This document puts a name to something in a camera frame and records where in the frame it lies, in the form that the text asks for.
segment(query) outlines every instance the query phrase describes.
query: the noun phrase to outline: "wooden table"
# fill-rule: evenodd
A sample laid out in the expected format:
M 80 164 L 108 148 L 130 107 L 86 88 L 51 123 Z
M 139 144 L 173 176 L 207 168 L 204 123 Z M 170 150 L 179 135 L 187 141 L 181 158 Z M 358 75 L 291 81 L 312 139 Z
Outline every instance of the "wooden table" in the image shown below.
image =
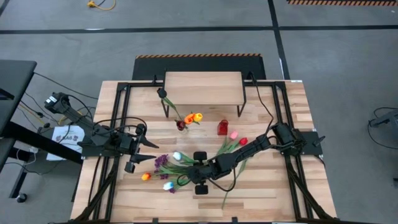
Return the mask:
M 116 81 L 103 82 L 95 121 L 110 119 L 116 85 Z M 286 81 L 286 87 L 295 127 L 301 130 L 313 129 L 303 83 Z M 142 154 L 160 156 L 182 151 L 192 156 L 195 151 L 206 151 L 208 157 L 211 157 L 215 155 L 224 140 L 224 137 L 217 136 L 216 132 L 217 124 L 222 119 L 229 121 L 230 131 L 237 130 L 239 137 L 247 137 L 249 141 L 264 133 L 270 121 L 270 116 L 259 101 L 256 87 L 246 87 L 247 103 L 240 118 L 236 115 L 236 109 L 230 106 L 179 106 L 180 114 L 188 114 L 191 111 L 203 114 L 200 125 L 191 124 L 187 133 L 181 133 L 176 128 L 174 119 L 177 115 L 173 111 L 170 112 L 169 118 L 165 118 L 156 90 L 157 87 L 133 88 L 129 99 L 127 115 L 144 119 L 148 124 L 147 139 L 160 147 L 153 149 L 142 146 Z M 271 113 L 275 114 L 271 88 L 260 86 L 259 91 L 263 102 Z M 131 120 L 126 122 L 126 124 L 134 123 Z M 128 174 L 123 170 L 128 159 L 129 156 L 123 156 L 119 165 L 112 222 L 151 222 L 152 218 L 159 218 L 160 222 L 230 222 L 231 217 L 237 217 L 240 222 L 294 220 L 284 158 L 276 150 L 260 152 L 248 160 L 246 170 L 239 176 L 235 189 L 229 193 L 223 210 L 221 204 L 224 192 L 210 183 L 208 183 L 208 195 L 195 195 L 192 184 L 171 194 L 162 189 L 164 180 L 152 179 L 145 182 L 141 180 L 144 172 L 154 170 L 153 160 L 142 162 L 136 166 L 134 174 Z M 84 161 L 71 218 L 79 215 L 87 205 L 96 160 L 97 158 L 89 158 Z M 325 168 L 314 156 L 302 156 L 302 160 L 309 191 L 325 211 L 335 217 Z M 100 170 L 96 177 L 94 192 L 98 186 L 99 173 Z M 217 183 L 229 187 L 232 179 L 233 176 L 229 175 Z M 104 216 L 107 195 L 104 194 L 99 217 Z M 298 198 L 304 217 L 305 207 L 299 190 Z

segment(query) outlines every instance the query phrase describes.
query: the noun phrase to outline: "sticker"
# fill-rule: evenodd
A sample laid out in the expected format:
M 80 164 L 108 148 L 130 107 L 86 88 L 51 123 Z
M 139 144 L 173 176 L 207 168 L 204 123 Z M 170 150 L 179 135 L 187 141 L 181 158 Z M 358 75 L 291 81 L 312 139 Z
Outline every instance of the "sticker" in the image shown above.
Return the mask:
M 54 102 L 54 103 L 56 103 L 57 102 L 57 99 L 55 99 L 54 97 L 52 97 L 52 96 L 50 96 L 50 98 L 49 98 L 52 102 Z

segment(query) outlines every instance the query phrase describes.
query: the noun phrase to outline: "white paper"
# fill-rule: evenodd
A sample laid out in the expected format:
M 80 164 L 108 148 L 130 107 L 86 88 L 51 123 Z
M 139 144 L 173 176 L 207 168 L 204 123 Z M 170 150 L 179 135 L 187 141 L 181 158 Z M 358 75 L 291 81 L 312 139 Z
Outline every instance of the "white paper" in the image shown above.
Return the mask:
M 60 144 L 63 144 L 64 146 L 66 146 L 70 149 L 73 149 L 76 152 L 81 153 L 81 147 L 78 146 L 77 143 L 83 140 L 83 138 L 85 136 L 84 130 L 82 130 L 82 128 L 79 126 L 70 126 L 69 133 L 68 133 L 68 128 L 69 128 L 68 126 L 55 127 L 54 133 L 52 134 L 52 140 L 56 141 L 56 142 L 60 142 Z M 67 133 L 68 133 L 68 135 L 65 137 L 65 139 L 61 141 L 61 139 Z M 60 160 L 65 160 L 65 159 L 48 153 L 47 160 L 48 161 L 60 161 Z

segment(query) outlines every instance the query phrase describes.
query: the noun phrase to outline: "concrete floor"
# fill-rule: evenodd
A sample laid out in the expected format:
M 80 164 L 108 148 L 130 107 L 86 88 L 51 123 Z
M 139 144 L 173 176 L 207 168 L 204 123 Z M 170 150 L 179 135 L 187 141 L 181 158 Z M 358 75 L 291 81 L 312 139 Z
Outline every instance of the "concrete floor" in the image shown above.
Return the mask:
M 110 4 L 107 0 L 104 7 Z M 280 26 L 398 24 L 396 7 L 274 4 Z M 0 17 L 0 30 L 271 25 L 265 0 L 117 0 L 109 12 L 88 9 L 84 1 L 10 0 Z M 303 80 L 315 127 L 326 136 L 326 172 L 338 216 L 396 223 L 398 189 L 392 178 L 398 177 L 398 150 L 374 144 L 366 125 L 373 109 L 398 105 L 398 30 L 282 31 L 281 36 L 290 77 Z M 131 79 L 136 55 L 192 53 L 261 53 L 267 77 L 282 78 L 273 31 L 0 35 L 1 59 L 35 60 L 36 72 L 92 96 L 98 96 L 103 80 Z M 67 92 L 34 77 L 27 92 L 41 102 L 53 91 Z M 29 98 L 24 101 L 34 107 Z M 13 120 L 31 127 L 20 111 Z M 388 127 L 372 133 L 398 147 Z M 52 167 L 44 156 L 29 168 Z M 30 198 L 23 204 L 8 198 L 19 169 L 7 165 L 0 174 L 0 223 L 68 220 L 79 166 L 62 162 L 49 175 L 29 174 L 22 191 Z

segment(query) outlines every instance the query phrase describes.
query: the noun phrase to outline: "pink tulip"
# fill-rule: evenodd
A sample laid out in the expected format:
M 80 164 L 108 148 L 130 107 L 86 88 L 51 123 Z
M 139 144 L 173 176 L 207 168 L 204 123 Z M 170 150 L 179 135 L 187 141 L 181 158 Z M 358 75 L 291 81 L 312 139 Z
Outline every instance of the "pink tulip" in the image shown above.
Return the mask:
M 235 140 L 238 137 L 238 132 L 237 131 L 233 131 L 230 135 L 229 138 L 231 140 Z

